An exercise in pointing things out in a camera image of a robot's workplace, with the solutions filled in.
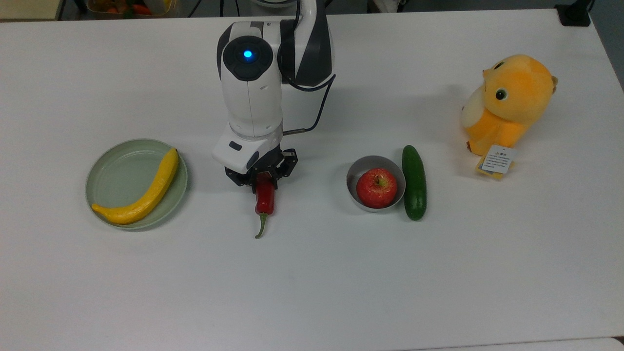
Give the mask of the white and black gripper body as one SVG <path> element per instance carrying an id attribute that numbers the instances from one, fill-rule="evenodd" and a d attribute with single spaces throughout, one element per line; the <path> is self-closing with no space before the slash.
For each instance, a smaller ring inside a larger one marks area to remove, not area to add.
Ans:
<path id="1" fill-rule="evenodd" d="M 212 149 L 212 156 L 222 166 L 246 174 L 262 157 L 276 149 L 282 138 L 282 125 L 261 137 L 242 136 L 227 126 Z"/>

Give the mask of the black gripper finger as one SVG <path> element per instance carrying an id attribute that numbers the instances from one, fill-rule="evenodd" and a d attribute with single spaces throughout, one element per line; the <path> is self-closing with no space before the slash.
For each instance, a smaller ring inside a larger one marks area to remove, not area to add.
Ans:
<path id="1" fill-rule="evenodd" d="M 236 171 L 224 167 L 226 176 L 237 186 L 250 186 L 253 194 L 256 193 L 256 178 L 258 172 L 256 169 L 251 169 L 245 174 L 237 173 Z"/>
<path id="2" fill-rule="evenodd" d="M 278 189 L 279 180 L 290 177 L 298 164 L 298 154 L 294 148 L 281 151 L 281 159 L 272 165 L 271 176 L 274 189 Z"/>

